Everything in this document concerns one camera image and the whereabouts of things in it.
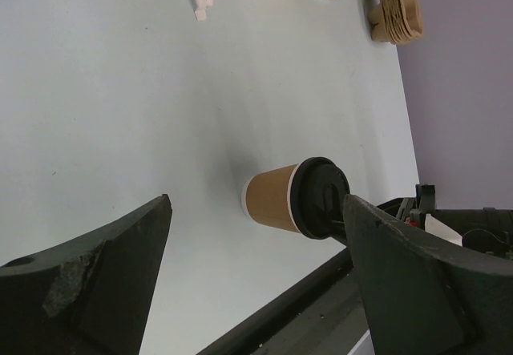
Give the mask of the brown paper coffee cup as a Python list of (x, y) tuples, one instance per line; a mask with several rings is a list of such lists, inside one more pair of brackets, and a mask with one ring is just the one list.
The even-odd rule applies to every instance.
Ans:
[(241, 205), (254, 222), (299, 233), (291, 209), (293, 179), (299, 163), (266, 171), (248, 180), (241, 193)]

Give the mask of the black plastic cup lid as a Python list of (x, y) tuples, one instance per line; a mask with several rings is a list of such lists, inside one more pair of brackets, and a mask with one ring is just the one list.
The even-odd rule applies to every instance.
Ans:
[(335, 232), (345, 235), (343, 207), (348, 194), (349, 181), (330, 159), (313, 157), (298, 164), (288, 201), (299, 233), (313, 240), (325, 240)]

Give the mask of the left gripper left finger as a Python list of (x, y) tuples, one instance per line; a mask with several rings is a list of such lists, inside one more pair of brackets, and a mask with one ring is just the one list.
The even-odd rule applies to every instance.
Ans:
[(1, 267), (3, 354), (137, 354), (172, 220), (161, 195)]

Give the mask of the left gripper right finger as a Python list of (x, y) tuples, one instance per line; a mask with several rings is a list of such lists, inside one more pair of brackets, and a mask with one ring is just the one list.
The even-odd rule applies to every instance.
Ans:
[(348, 249), (377, 354), (510, 354), (512, 263), (406, 224), (358, 196)]

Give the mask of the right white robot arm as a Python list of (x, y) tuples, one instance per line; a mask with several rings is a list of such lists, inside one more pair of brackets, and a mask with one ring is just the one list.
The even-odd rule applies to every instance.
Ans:
[(497, 208), (439, 209), (435, 186), (418, 184), (414, 198), (398, 201), (397, 219), (490, 256), (512, 259), (512, 211)]

